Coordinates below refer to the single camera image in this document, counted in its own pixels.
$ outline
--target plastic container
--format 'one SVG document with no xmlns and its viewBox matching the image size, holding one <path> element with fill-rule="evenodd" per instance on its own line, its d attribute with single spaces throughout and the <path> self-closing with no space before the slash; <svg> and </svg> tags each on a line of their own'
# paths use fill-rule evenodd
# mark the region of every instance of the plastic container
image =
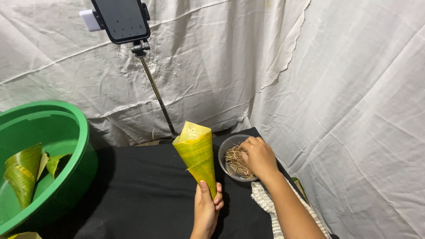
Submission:
<svg viewBox="0 0 425 239">
<path fill-rule="evenodd" d="M 258 178 L 255 177 L 253 179 L 244 179 L 238 176 L 233 176 L 231 175 L 229 172 L 227 172 L 227 170 L 224 168 L 224 164 L 225 164 L 225 156 L 226 156 L 226 152 L 233 148 L 235 145 L 239 145 L 240 143 L 244 142 L 247 138 L 249 138 L 249 135 L 245 135 L 245 134 L 238 134 L 238 135 L 234 135 L 231 136 L 229 138 L 227 138 L 220 146 L 220 149 L 218 150 L 218 161 L 220 163 L 221 169 L 223 169 L 223 171 L 229 175 L 231 178 L 233 178 L 234 180 L 238 180 L 240 182 L 250 182 L 250 181 L 255 181 Z"/>
<path fill-rule="evenodd" d="M 73 153 L 60 175 L 44 173 L 32 203 L 21 209 L 5 179 L 4 162 L 36 143 L 51 155 Z M 0 114 L 0 235 L 37 231 L 72 209 L 88 190 L 97 171 L 97 155 L 88 143 L 88 123 L 74 105 L 41 101 Z"/>
</svg>

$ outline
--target hand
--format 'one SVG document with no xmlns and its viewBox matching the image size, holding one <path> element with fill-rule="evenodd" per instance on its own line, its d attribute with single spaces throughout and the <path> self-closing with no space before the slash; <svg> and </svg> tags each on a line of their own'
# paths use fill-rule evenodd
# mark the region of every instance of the hand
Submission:
<svg viewBox="0 0 425 239">
<path fill-rule="evenodd" d="M 261 181 L 265 181 L 275 173 L 280 173 L 276 164 L 275 153 L 261 137 L 249 137 L 241 143 L 239 149 L 248 153 L 242 151 L 242 158 L 248 168 Z"/>
<path fill-rule="evenodd" d="M 217 225 L 218 212 L 224 206 L 221 183 L 217 183 L 217 195 L 211 199 L 210 189 L 205 181 L 196 186 L 195 220 L 190 239 L 210 239 Z"/>
</svg>

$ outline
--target selfie stick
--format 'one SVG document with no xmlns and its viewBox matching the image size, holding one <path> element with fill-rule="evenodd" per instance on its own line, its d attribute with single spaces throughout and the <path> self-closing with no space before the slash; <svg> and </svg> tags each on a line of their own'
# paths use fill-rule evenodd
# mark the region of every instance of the selfie stick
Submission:
<svg viewBox="0 0 425 239">
<path fill-rule="evenodd" d="M 150 20 L 149 12 L 147 11 L 146 4 L 141 3 L 140 6 L 140 13 L 142 14 L 143 20 L 145 23 L 144 25 L 147 27 L 149 31 L 149 25 L 147 24 L 147 21 Z M 87 29 L 89 31 L 100 31 L 105 30 L 105 23 L 103 22 L 102 18 L 99 16 L 99 14 L 96 12 L 96 10 L 84 10 L 80 13 L 81 18 L 84 20 L 84 23 L 87 26 Z M 147 50 L 150 50 L 149 43 L 147 42 L 147 38 L 142 38 L 141 40 L 134 40 L 133 47 L 131 48 L 131 51 L 134 53 L 136 58 L 139 58 L 142 62 L 144 71 L 146 72 L 147 78 L 149 79 L 150 85 L 152 86 L 153 92 L 155 93 L 155 96 L 161 106 L 162 112 L 164 113 L 165 119 L 167 120 L 168 127 L 170 128 L 172 138 L 176 138 L 178 136 L 177 132 L 174 130 L 174 126 L 171 123 L 170 117 L 168 116 L 167 109 L 165 108 L 164 102 L 162 101 L 161 95 L 159 94 L 158 88 L 156 87 L 155 82 L 153 81 L 152 74 L 149 70 L 149 67 L 146 63 L 145 56 Z"/>
</svg>

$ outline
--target striped towel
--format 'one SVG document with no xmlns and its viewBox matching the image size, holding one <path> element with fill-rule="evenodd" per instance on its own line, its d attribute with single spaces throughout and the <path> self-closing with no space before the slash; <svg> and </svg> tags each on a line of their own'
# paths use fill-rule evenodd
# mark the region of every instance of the striped towel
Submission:
<svg viewBox="0 0 425 239">
<path fill-rule="evenodd" d="M 281 230 L 281 227 L 279 225 L 278 217 L 276 215 L 275 205 L 273 204 L 272 197 L 270 196 L 269 192 L 267 191 L 266 187 L 262 182 L 252 182 L 252 194 L 251 197 L 254 199 L 258 205 L 264 211 L 266 211 L 268 214 L 270 214 L 272 218 L 272 229 L 273 229 L 273 237 L 274 239 L 284 239 L 283 233 Z M 325 234 L 327 239 L 331 239 L 331 236 L 329 235 L 328 231 L 325 229 L 323 223 L 317 216 L 317 214 L 314 212 L 313 208 L 308 205 L 298 194 L 298 192 L 294 189 L 294 187 L 291 185 L 292 190 L 297 195 L 298 199 L 303 203 L 304 207 L 309 211 L 310 215 L 313 217 L 314 221 L 317 223 L 317 225 L 322 230 L 323 234 Z"/>
</svg>

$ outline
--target metal pole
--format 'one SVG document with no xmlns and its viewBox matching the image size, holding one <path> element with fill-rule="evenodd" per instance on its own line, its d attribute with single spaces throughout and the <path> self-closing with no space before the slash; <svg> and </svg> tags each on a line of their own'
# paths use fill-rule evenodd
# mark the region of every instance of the metal pole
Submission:
<svg viewBox="0 0 425 239">
<path fill-rule="evenodd" d="M 170 127 L 171 134 L 173 136 L 177 136 L 177 133 L 174 130 L 174 126 L 171 123 L 170 117 L 168 116 L 167 109 L 165 108 L 164 102 L 162 101 L 161 95 L 159 94 L 159 91 L 158 91 L 158 89 L 157 89 L 157 87 L 155 85 L 155 82 L 153 81 L 152 74 L 150 73 L 149 67 L 147 66 L 147 64 L 144 61 L 144 59 L 145 59 L 144 57 L 140 58 L 140 61 L 142 62 L 142 65 L 143 65 L 143 68 L 144 68 L 144 71 L 147 74 L 147 77 L 148 77 L 148 79 L 150 81 L 150 85 L 152 86 L 153 91 L 155 92 L 156 98 L 158 99 L 158 102 L 159 102 L 159 104 L 161 106 L 162 112 L 164 113 L 165 119 L 167 120 L 168 127 Z"/>
</svg>

